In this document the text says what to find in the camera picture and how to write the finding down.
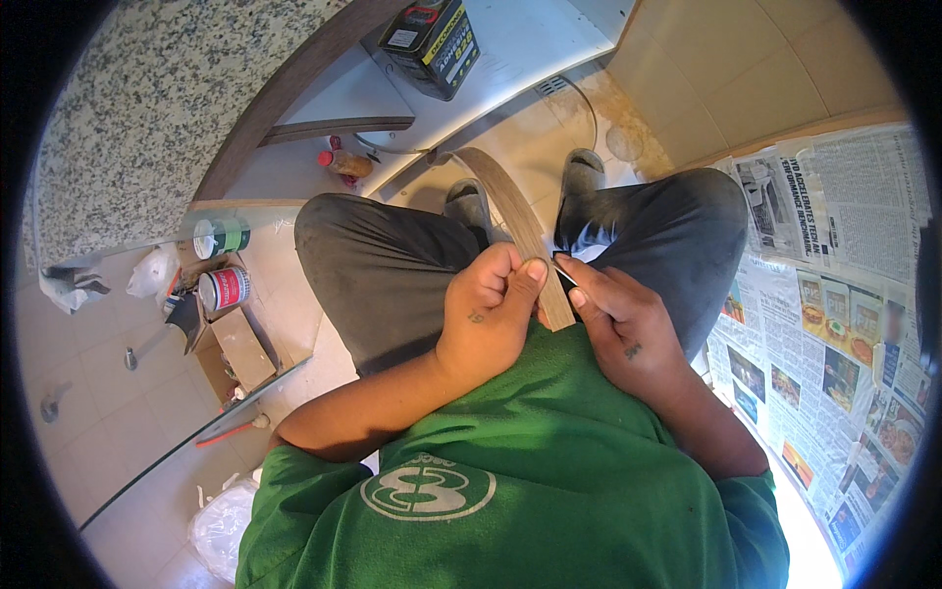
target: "gray slipper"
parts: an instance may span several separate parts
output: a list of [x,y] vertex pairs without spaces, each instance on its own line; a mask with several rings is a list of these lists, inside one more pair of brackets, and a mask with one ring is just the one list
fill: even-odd
[[487,205],[484,186],[475,178],[463,178],[448,189],[443,215],[467,227],[483,251],[494,243],[491,208]]
[[[573,224],[571,221],[575,220],[563,217],[567,217],[567,212],[571,209],[580,208],[579,197],[603,188],[605,188],[605,165],[602,163],[602,158],[591,149],[578,148],[569,152],[562,168],[560,208],[556,214],[556,230],[553,232],[556,247],[566,252],[573,250],[576,245],[576,236],[568,235],[572,233],[572,228],[568,225]],[[568,207],[567,200],[572,201]]]

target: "black and yellow can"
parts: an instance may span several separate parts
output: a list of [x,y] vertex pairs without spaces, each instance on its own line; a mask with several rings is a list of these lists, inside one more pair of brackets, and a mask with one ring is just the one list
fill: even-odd
[[400,12],[380,48],[423,94],[451,100],[480,55],[462,0],[419,0]]

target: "tattoo on hand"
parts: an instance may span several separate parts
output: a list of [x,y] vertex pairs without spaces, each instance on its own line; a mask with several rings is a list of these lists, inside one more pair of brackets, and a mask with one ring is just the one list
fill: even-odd
[[625,348],[625,358],[627,358],[628,360],[631,360],[632,358],[637,356],[638,352],[640,352],[641,350],[642,350],[641,342],[636,341],[633,346],[629,346],[628,348]]

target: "newspaper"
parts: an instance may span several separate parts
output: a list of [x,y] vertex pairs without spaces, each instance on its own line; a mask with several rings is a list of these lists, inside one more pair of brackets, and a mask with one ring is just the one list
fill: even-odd
[[714,167],[739,182],[754,222],[707,340],[714,388],[790,473],[847,579],[882,533],[929,401],[913,283],[930,213],[915,140],[903,125],[870,127]]
[[908,124],[791,139],[712,166],[742,188],[750,250],[815,270],[913,286],[929,195]]

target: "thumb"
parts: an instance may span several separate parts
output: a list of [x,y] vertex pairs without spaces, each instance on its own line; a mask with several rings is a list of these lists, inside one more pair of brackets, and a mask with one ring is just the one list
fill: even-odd
[[507,294],[500,304],[500,312],[512,318],[528,319],[546,284],[546,263],[538,257],[532,258],[508,276],[507,281]]
[[611,315],[598,308],[598,305],[589,298],[585,290],[573,288],[569,291],[569,300],[582,318],[582,322],[586,326],[586,332],[589,334],[589,340],[594,347],[607,348],[608,346],[621,344],[621,338],[615,333]]

